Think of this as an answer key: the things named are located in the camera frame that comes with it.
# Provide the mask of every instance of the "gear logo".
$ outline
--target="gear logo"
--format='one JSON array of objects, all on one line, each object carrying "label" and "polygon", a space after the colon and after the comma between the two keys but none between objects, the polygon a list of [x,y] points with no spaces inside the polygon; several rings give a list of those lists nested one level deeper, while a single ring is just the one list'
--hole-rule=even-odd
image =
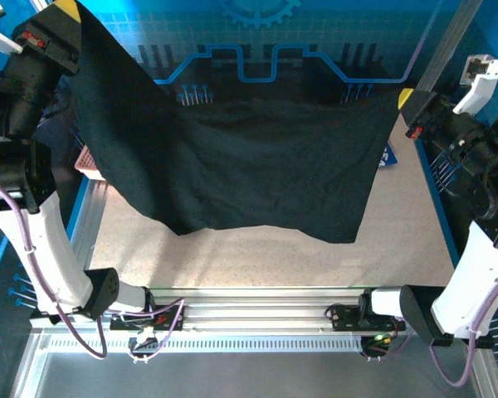
[{"label": "gear logo", "polygon": [[293,15],[293,8],[300,6],[300,0],[217,0],[224,17],[232,22],[241,22],[243,27],[260,29],[271,27],[274,22],[282,23],[286,16]]}]

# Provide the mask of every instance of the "beige table surface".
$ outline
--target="beige table surface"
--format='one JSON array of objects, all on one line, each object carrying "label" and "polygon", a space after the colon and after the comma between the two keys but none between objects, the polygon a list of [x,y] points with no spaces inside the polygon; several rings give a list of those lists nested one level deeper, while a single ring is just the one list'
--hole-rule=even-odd
[{"label": "beige table surface", "polygon": [[398,164],[378,170],[356,242],[260,226],[176,236],[110,187],[91,268],[150,287],[444,285],[453,268],[430,192],[399,119]]}]

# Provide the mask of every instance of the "yellow tip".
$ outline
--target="yellow tip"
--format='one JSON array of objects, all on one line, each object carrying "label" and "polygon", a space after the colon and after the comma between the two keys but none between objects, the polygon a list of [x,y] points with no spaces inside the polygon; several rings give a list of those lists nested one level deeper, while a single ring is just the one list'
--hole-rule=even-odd
[{"label": "yellow tip", "polygon": [[58,6],[63,12],[68,14],[76,22],[81,23],[80,12],[77,9],[75,0],[56,0],[52,4]]},{"label": "yellow tip", "polygon": [[406,101],[411,96],[413,89],[403,89],[398,96],[398,110],[402,109]]}]

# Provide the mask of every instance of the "metal floor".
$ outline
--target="metal floor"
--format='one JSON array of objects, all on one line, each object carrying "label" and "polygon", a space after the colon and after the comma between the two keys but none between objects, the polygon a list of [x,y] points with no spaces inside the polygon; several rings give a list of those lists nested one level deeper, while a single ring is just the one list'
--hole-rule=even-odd
[{"label": "metal floor", "polygon": [[[461,345],[440,349],[447,370],[463,368]],[[358,353],[171,354],[147,365],[126,354],[99,362],[86,354],[52,353],[36,397],[474,397],[472,384],[445,383],[426,345],[415,337],[397,357],[367,363]]]}]

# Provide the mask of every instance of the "black cloth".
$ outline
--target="black cloth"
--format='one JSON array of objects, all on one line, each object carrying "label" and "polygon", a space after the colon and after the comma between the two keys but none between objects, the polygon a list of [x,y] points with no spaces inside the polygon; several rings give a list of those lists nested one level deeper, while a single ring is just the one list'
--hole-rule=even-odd
[{"label": "black cloth", "polygon": [[397,92],[340,107],[179,106],[79,6],[81,135],[132,207],[178,235],[269,225],[354,242]]}]

